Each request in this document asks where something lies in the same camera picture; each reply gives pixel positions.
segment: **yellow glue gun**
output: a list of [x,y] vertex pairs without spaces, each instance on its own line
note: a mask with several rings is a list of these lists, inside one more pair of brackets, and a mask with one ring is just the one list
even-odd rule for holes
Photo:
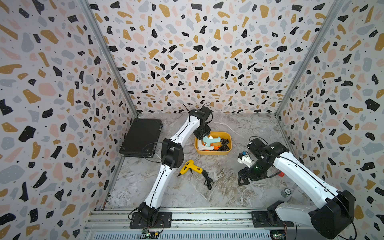
[[180,173],[177,176],[180,177],[182,174],[188,172],[188,169],[191,169],[191,172],[193,170],[200,174],[203,172],[203,169],[201,167],[197,167],[194,164],[193,160],[189,160],[188,162],[185,163],[184,167],[181,169]]

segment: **patterned wall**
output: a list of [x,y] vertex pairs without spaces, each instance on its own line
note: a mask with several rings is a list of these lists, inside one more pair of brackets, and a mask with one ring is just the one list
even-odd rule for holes
[[383,4],[345,1],[280,116],[306,166],[354,194],[366,240],[384,230]]
[[131,116],[74,1],[0,7],[0,238],[79,239]]
[[271,113],[333,0],[89,2],[139,112]]

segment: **small white object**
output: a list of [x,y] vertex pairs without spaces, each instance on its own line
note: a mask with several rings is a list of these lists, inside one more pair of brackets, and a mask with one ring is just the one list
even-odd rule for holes
[[213,151],[214,147],[213,146],[204,146],[202,141],[198,139],[197,140],[197,149],[200,151],[203,151],[203,150]]
[[243,155],[243,157],[240,159],[240,158],[237,158],[237,161],[239,163],[244,163],[245,165],[247,165],[248,167],[251,167],[252,166],[252,160],[251,160],[251,157],[249,155]]

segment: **gray marble surface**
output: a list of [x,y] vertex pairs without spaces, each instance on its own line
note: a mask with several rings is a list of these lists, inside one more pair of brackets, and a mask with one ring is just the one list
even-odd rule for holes
[[[187,114],[145,113],[141,118],[161,119],[163,129],[159,141],[171,137],[188,118]],[[268,143],[275,141],[284,144],[283,137],[272,114],[224,114],[214,113],[209,124],[212,131],[224,131],[231,135],[232,150],[228,155],[200,155],[194,147],[195,136],[188,139],[184,149],[184,161],[192,159],[214,180],[212,190],[204,185],[201,174],[188,172],[177,177],[177,171],[166,189],[162,200],[163,207],[267,207],[277,200],[309,204],[306,194],[287,176],[276,176],[252,182],[250,185],[237,184],[238,171],[246,165],[237,162],[237,156],[246,150],[250,136],[260,136]],[[151,159],[160,161],[160,145]],[[118,179],[108,198],[107,206],[138,207],[147,197],[157,177],[159,164],[143,158],[126,157]],[[277,172],[275,168],[268,175]],[[284,198],[281,191],[289,188],[291,197]]]

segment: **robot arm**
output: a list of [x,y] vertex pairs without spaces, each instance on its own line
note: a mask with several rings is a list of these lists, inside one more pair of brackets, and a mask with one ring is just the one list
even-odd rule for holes
[[[249,184],[248,179],[257,181],[267,178],[267,170],[274,166],[292,179],[314,202],[314,206],[302,206],[278,201],[273,204],[273,209],[268,208],[270,222],[278,217],[281,221],[313,226],[328,239],[334,239],[352,222],[355,198],[350,192],[340,192],[327,184],[279,142],[265,145],[256,138],[247,147],[257,161],[239,171],[239,185]],[[248,158],[248,155],[239,154],[238,161],[249,166]]]
[[220,142],[220,139],[208,139],[210,127],[205,123],[212,111],[203,106],[201,109],[193,109],[183,126],[170,139],[165,138],[161,145],[161,166],[156,181],[147,196],[137,210],[140,217],[148,223],[149,226],[155,224],[157,213],[159,211],[161,200],[168,183],[184,161],[183,146],[187,139],[194,135],[205,142]]

